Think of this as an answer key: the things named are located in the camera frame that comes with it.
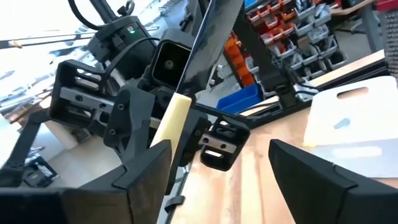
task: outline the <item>white cutting board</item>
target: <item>white cutting board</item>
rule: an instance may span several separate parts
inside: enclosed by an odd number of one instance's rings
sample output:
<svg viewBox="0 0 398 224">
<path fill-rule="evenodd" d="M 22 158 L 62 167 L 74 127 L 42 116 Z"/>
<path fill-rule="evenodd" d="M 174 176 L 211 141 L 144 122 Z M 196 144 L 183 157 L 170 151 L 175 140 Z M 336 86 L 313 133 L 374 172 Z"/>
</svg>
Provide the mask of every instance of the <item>white cutting board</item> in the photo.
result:
<svg viewBox="0 0 398 224">
<path fill-rule="evenodd" d="M 367 177 L 398 177 L 398 90 L 377 77 L 313 97 L 303 145 Z"/>
</svg>

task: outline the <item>storage bin rack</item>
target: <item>storage bin rack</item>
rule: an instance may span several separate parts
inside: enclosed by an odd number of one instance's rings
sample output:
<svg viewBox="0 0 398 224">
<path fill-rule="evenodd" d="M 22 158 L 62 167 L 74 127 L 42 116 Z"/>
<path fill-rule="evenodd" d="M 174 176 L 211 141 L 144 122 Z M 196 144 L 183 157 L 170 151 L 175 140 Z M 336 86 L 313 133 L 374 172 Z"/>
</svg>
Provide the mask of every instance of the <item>storage bin rack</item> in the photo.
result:
<svg viewBox="0 0 398 224">
<path fill-rule="evenodd" d="M 247 15 L 272 52 L 275 64 L 285 60 L 305 80 L 319 77 L 347 62 L 347 56 L 339 50 L 326 25 L 331 19 L 330 8 L 320 0 L 271 0 Z"/>
</svg>

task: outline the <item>wooden tabletop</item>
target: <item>wooden tabletop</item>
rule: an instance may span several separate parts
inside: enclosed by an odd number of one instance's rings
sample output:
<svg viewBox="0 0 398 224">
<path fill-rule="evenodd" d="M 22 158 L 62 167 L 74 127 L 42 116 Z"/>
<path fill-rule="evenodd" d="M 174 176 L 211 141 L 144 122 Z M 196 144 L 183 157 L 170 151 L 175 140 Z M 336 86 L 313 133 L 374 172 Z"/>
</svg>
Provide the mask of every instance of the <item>wooden tabletop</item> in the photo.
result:
<svg viewBox="0 0 398 224">
<path fill-rule="evenodd" d="M 347 9 L 342 9 L 340 7 L 332 8 L 331 9 L 331 15 L 332 16 L 345 16 L 348 15 L 354 11 L 357 11 L 358 9 L 361 9 L 364 6 L 367 6 L 368 4 L 371 4 L 374 0 L 364 0 L 363 2 L 353 6 L 349 7 Z"/>
<path fill-rule="evenodd" d="M 384 58 L 376 52 L 311 81 L 318 86 Z M 276 101 L 273 97 L 264 101 Z M 210 169 L 196 154 L 172 223 L 188 224 L 293 224 L 268 160 L 270 139 L 281 139 L 302 148 L 309 108 L 251 131 L 234 166 L 227 172 Z M 396 180 L 386 180 L 398 185 Z"/>
</svg>

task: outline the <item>wooden table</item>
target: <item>wooden table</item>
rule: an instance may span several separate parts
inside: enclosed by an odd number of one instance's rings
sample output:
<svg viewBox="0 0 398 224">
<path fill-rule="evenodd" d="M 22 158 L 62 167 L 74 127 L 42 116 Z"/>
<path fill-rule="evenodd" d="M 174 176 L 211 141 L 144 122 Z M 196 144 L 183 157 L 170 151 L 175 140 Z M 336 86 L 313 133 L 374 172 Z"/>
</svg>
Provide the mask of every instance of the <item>wooden table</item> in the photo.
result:
<svg viewBox="0 0 398 224">
<path fill-rule="evenodd" d="M 384 58 L 376 52 L 311 81 L 321 85 Z M 263 103 L 277 100 L 276 97 Z M 309 108 L 252 130 L 251 136 L 228 172 L 204 166 L 196 154 L 172 223 L 187 224 L 292 224 L 294 220 L 275 181 L 268 160 L 270 139 L 302 148 Z M 396 180 L 386 180 L 398 186 Z"/>
<path fill-rule="evenodd" d="M 359 15 L 362 19 L 362 25 L 365 28 L 366 37 L 368 38 L 370 49 L 372 53 L 374 53 L 383 49 L 383 43 L 379 32 L 377 32 L 379 21 L 373 14 L 371 6 L 372 2 L 374 2 L 374 0 L 364 0 L 363 2 L 347 9 L 342 9 L 340 7 L 332 8 L 331 15 L 346 16 L 348 14 L 351 14 L 352 12 L 359 11 Z"/>
</svg>

